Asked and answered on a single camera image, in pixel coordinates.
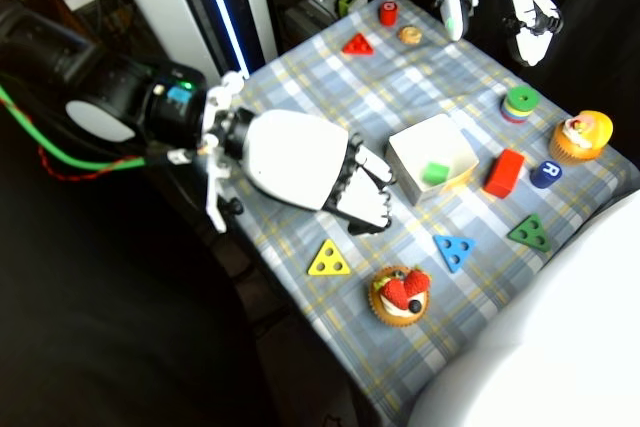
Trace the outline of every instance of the strawberry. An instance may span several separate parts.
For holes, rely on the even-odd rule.
[[[421,292],[426,292],[431,284],[429,276],[420,270],[412,270],[404,280],[404,290],[407,298]]]
[[[391,279],[380,289],[380,295],[395,305],[397,308],[406,310],[409,308],[409,297],[405,292],[405,285],[400,279]]]

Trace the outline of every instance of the blue triangle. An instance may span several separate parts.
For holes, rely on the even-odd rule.
[[[476,245],[475,240],[465,237],[434,235],[433,239],[452,274],[455,274],[462,267]]]

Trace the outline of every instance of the white box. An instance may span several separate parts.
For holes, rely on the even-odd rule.
[[[465,183],[479,162],[467,139],[446,114],[389,137],[385,157],[412,205]],[[449,167],[445,182],[430,185],[422,180],[430,162]]]

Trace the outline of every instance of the plaid tablecloth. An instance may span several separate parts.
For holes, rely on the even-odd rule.
[[[404,425],[427,381],[596,209],[631,190],[638,171],[607,148],[597,161],[565,168],[550,189],[534,188],[527,171],[550,158],[551,128],[567,114],[543,98],[526,124],[506,122],[499,103],[508,88],[522,81],[471,44],[449,43],[441,24],[409,0],[394,0],[399,8],[396,27],[381,26],[377,11],[382,1],[372,1],[253,74],[236,103],[257,112],[278,108],[326,117],[362,134],[380,155],[390,135],[445,112],[480,158],[469,183],[418,207],[393,186],[392,227],[361,237],[350,236],[346,222],[328,213],[310,213],[267,198],[240,174],[226,187],[227,194],[244,203],[240,226],[383,423]],[[397,39],[398,27],[408,24],[422,30],[420,45]],[[357,32],[365,35],[375,55],[341,53]],[[501,200],[485,193],[482,184],[504,148],[523,153],[527,169],[522,169],[515,191]],[[533,212],[551,239],[549,253],[506,238]],[[476,240],[471,257],[456,274],[438,253],[434,234]],[[327,238],[336,242],[351,275],[307,275]],[[404,329],[382,324],[367,301],[373,274],[393,264],[418,265],[433,278],[426,315]]]

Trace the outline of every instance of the red wire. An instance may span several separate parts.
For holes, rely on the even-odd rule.
[[[118,166],[118,164],[121,164],[122,162],[135,158],[135,155],[123,157],[122,159],[117,160],[112,164],[109,164],[104,169],[97,170],[96,172],[92,172],[90,174],[62,175],[51,168],[51,165],[49,165],[49,159],[47,158],[47,154],[45,154],[44,147],[42,147],[41,145],[38,146],[38,155],[40,156],[40,160],[42,161],[42,167],[44,167],[47,173],[51,177],[63,182],[81,182],[83,180],[95,180],[101,175],[108,174],[109,172],[113,171],[113,169],[115,169],[116,166]]]

